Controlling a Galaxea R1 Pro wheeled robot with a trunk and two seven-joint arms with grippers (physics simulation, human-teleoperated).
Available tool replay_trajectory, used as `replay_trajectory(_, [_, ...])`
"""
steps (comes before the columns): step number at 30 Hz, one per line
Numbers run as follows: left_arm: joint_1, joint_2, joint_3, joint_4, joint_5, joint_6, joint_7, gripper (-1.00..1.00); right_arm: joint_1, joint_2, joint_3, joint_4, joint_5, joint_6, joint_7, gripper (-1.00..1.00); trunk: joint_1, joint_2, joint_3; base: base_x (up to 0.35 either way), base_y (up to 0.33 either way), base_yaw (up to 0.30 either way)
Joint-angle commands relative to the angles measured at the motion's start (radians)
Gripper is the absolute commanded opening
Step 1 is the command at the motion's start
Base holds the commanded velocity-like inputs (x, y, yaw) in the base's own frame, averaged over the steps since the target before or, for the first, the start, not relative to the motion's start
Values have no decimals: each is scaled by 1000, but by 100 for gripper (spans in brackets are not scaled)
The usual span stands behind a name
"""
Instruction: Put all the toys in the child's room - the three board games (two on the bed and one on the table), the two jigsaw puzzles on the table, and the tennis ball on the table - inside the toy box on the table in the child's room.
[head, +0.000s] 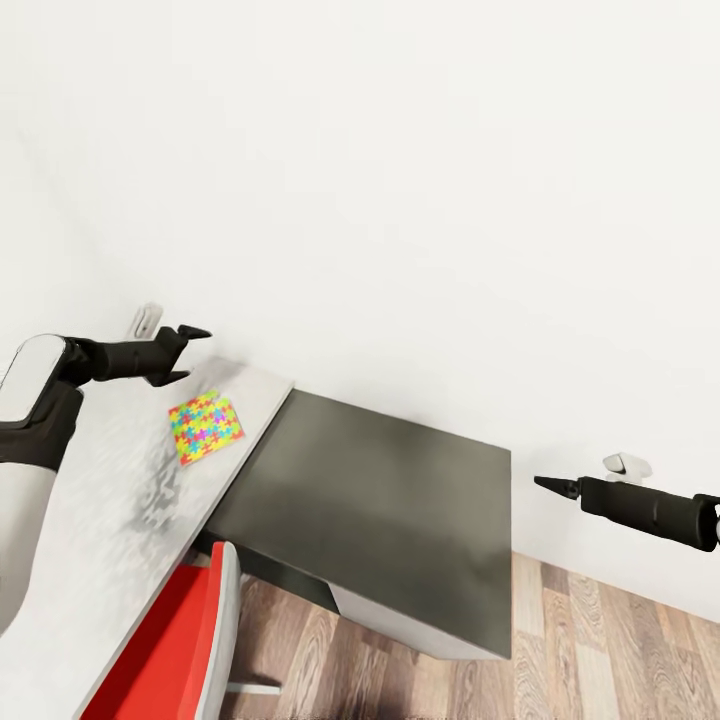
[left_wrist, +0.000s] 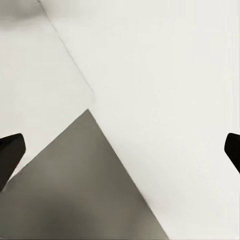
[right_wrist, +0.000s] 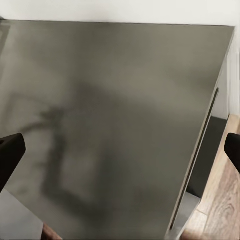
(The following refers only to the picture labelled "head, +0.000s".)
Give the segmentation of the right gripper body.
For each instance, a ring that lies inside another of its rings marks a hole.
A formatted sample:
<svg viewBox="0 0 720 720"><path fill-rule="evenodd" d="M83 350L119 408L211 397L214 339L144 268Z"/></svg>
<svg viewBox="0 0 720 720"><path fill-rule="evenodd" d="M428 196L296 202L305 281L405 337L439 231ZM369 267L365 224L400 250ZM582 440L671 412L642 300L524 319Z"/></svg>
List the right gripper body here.
<svg viewBox="0 0 720 720"><path fill-rule="evenodd" d="M584 476L580 508L582 512L663 538L656 523L656 510L664 494L664 491L630 482L607 482Z"/></svg>

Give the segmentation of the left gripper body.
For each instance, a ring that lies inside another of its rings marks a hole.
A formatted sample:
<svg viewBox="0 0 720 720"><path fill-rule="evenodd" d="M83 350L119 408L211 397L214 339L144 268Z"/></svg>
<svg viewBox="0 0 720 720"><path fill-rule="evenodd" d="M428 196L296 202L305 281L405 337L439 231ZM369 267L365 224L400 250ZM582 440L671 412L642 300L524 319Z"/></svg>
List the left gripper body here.
<svg viewBox="0 0 720 720"><path fill-rule="evenodd" d="M155 339L126 343L135 354L135 370L131 377L145 377L154 388L165 384L187 345L173 327L161 327Z"/></svg>

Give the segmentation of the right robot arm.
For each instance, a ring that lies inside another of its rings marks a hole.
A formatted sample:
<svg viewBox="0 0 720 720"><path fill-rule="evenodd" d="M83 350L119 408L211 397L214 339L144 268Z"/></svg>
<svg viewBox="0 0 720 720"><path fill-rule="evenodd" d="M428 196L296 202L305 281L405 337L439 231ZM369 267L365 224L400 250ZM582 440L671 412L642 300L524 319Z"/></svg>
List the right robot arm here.
<svg viewBox="0 0 720 720"><path fill-rule="evenodd" d="M606 481L589 476L577 480L536 476L534 482L563 497L581 498L582 512L603 516L628 526L684 543L705 553L720 544L720 497L697 493L694 497L671 495L643 486L653 475L647 460L620 452L603 459L611 472Z"/></svg>

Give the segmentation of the jigsaw puzzle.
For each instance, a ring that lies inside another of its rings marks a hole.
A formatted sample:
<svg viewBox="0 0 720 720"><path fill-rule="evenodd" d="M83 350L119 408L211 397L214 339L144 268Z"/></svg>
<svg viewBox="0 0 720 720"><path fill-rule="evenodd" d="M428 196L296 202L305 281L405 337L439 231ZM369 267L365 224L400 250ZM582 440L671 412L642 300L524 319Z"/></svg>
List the jigsaw puzzle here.
<svg viewBox="0 0 720 720"><path fill-rule="evenodd" d="M168 410L181 467L243 439L229 399L216 398L211 391Z"/></svg>

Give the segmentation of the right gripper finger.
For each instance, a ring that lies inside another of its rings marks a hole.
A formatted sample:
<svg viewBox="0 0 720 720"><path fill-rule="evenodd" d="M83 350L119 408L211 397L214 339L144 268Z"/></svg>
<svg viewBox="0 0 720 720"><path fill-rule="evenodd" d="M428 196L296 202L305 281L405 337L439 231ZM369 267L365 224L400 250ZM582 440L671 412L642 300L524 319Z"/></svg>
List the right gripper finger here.
<svg viewBox="0 0 720 720"><path fill-rule="evenodd" d="M583 477L579 477L577 480L568 480L536 476L534 482L572 500L577 500L582 494Z"/></svg>

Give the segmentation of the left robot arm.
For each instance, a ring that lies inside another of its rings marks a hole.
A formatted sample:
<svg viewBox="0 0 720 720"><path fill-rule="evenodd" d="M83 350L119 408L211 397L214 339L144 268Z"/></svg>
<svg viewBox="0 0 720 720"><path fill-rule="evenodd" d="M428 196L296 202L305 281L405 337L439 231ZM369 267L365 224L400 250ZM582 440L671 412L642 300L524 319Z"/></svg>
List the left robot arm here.
<svg viewBox="0 0 720 720"><path fill-rule="evenodd" d="M181 324L152 339L164 306L150 304L138 306L125 343L45 333L27 339L0 377L0 637L27 596L53 483L84 404L78 386L127 377L172 384L188 374L170 374L185 340L211 335Z"/></svg>

